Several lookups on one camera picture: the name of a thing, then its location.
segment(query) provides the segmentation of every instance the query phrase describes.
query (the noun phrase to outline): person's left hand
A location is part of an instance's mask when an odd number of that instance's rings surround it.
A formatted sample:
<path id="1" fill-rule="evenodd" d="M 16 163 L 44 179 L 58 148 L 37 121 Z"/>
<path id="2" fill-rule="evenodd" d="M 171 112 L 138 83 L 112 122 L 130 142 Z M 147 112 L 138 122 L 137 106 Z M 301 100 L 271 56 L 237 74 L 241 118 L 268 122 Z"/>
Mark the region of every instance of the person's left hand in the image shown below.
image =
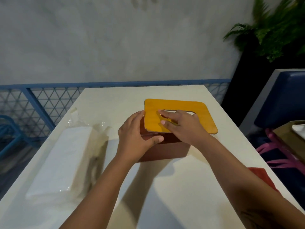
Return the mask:
<path id="1" fill-rule="evenodd" d="M 125 162 L 136 163 L 152 146 L 162 142 L 163 136 L 154 136 L 144 140 L 140 135 L 140 121 L 144 110 L 132 114 L 119 128 L 119 146 L 116 157 Z"/>

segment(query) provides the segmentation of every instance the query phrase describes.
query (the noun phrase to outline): forearm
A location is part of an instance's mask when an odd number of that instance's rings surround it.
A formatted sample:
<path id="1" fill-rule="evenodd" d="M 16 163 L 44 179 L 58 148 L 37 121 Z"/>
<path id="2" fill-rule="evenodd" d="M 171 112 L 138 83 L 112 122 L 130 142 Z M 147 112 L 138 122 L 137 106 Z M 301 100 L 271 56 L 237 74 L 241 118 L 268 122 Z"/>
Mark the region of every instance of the forearm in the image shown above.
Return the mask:
<path id="1" fill-rule="evenodd" d="M 60 229 L 105 229 L 131 166 L 114 158 Z"/>
<path id="2" fill-rule="evenodd" d="M 263 228 L 271 228 L 271 223 L 278 223 L 284 228 L 292 228 L 292 225 L 293 228 L 305 227 L 304 215 L 246 168 L 217 139 L 205 134 L 196 147 L 210 164 L 220 186 L 247 228 L 254 228 L 251 226 L 253 222 L 249 223 L 249 220 L 245 220 L 241 215 L 246 214 L 247 217 L 247 214 L 253 214 L 253 211 L 258 214 L 253 218 L 269 218 L 270 221 L 261 222 Z M 272 219 L 263 215 L 265 213 L 272 215 Z"/>

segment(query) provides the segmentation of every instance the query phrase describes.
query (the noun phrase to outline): red cloth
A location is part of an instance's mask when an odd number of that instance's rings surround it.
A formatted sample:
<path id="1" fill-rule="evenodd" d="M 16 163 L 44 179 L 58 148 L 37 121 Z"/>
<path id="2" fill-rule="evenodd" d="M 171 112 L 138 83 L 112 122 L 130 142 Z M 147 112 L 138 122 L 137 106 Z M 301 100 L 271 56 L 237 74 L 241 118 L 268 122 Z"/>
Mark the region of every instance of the red cloth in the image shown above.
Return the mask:
<path id="1" fill-rule="evenodd" d="M 274 190 L 279 192 L 279 190 L 275 187 L 273 181 L 271 178 L 268 176 L 266 170 L 264 168 L 255 168 L 255 167 L 250 167 L 249 170 L 252 171 L 256 176 L 258 176 L 261 180 L 263 180 L 265 183 L 267 183 L 270 187 L 272 187 Z"/>

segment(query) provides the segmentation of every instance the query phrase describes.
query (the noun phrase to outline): person's right arm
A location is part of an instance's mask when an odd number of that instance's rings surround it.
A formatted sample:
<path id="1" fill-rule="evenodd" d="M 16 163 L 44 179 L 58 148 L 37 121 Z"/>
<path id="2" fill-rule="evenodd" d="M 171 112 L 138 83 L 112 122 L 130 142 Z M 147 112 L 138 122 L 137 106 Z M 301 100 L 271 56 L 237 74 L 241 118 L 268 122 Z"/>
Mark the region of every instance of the person's right arm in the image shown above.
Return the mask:
<path id="1" fill-rule="evenodd" d="M 159 110 L 159 113 L 177 122 L 161 121 L 165 128 L 204 155 L 247 229 L 305 228 L 305 215 L 208 134 L 196 114 L 181 110 L 175 113 Z"/>

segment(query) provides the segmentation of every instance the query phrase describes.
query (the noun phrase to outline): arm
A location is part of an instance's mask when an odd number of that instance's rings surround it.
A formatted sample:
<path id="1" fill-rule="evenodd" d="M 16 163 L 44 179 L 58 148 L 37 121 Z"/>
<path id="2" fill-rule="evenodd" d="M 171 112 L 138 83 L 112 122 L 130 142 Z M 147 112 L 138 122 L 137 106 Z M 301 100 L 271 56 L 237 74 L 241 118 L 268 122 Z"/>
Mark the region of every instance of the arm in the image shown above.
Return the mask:
<path id="1" fill-rule="evenodd" d="M 144 111 L 132 114 L 120 127 L 120 142 L 115 158 L 60 229 L 107 227 L 120 187 L 129 170 L 150 147 L 164 140 L 162 136 L 155 136 L 147 141 L 142 139 L 140 120 L 143 114 Z"/>
<path id="2" fill-rule="evenodd" d="M 181 141 L 206 158 L 224 193 L 247 229 L 305 228 L 305 215 L 246 168 L 216 138 L 209 135 L 196 114 L 159 111 L 177 122 L 161 123 Z"/>

